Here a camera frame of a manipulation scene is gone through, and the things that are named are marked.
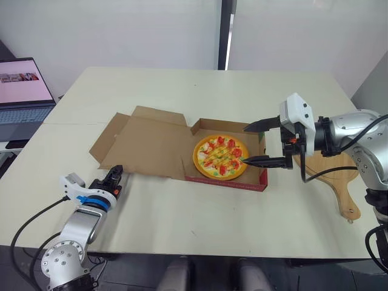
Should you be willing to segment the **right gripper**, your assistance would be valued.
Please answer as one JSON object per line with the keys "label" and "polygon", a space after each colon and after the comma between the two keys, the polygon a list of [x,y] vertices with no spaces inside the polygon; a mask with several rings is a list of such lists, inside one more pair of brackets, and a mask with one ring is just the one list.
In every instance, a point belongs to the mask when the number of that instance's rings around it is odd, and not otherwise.
{"label": "right gripper", "polygon": [[291,132],[284,126],[281,126],[280,116],[276,116],[250,123],[243,128],[243,131],[267,132],[275,128],[280,128],[284,157],[271,158],[268,155],[252,156],[243,159],[243,163],[259,168],[293,169],[293,156],[300,155],[303,151],[303,125],[301,123],[295,123],[293,125],[294,132]]}

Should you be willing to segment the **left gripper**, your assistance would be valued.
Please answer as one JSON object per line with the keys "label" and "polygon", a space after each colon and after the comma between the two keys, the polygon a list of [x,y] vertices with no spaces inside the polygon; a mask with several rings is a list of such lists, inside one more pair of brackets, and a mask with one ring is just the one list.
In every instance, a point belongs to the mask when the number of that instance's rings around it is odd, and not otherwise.
{"label": "left gripper", "polygon": [[112,167],[105,178],[102,180],[95,179],[90,185],[89,189],[96,189],[109,194],[112,194],[115,199],[118,199],[122,186],[120,185],[121,178],[123,174],[123,166],[117,165]]}

